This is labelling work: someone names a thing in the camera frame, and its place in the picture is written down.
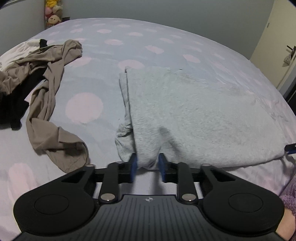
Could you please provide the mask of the person's right hand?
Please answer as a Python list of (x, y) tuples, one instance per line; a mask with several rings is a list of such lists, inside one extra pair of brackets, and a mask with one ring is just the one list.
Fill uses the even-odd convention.
[(293, 212), (285, 208), (283, 218), (276, 229), (276, 233), (284, 240), (290, 240), (295, 233), (295, 216)]

